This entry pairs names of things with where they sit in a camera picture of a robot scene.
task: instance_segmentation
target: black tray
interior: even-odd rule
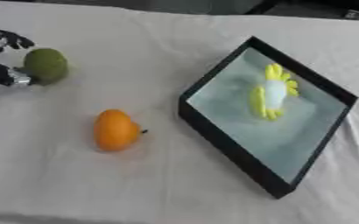
[[[279,63],[299,83],[275,122],[253,116],[247,95],[264,68]],[[179,116],[268,193],[295,190],[357,97],[252,37],[179,98]]]

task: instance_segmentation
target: orange fruit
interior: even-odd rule
[[[95,121],[96,145],[103,151],[121,151],[137,141],[140,126],[119,109],[103,111]]]

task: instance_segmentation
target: white tablecloth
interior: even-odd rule
[[[359,21],[1,2],[0,28],[59,49],[72,64],[56,86],[0,88],[0,221],[359,223],[359,102],[281,200],[175,109],[180,93],[251,35],[359,96]],[[24,55],[0,61],[17,66]],[[110,108],[150,130],[112,155],[94,151],[91,139],[93,117]]]

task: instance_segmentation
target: yellow toy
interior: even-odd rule
[[[298,83],[290,80],[277,63],[265,68],[265,83],[250,92],[250,107],[253,113],[265,120],[275,121],[283,115],[283,102],[288,95],[298,96]]]

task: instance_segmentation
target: lime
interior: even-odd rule
[[[25,70],[36,77],[40,85],[49,85],[67,76],[67,59],[54,49],[36,49],[25,55]]]

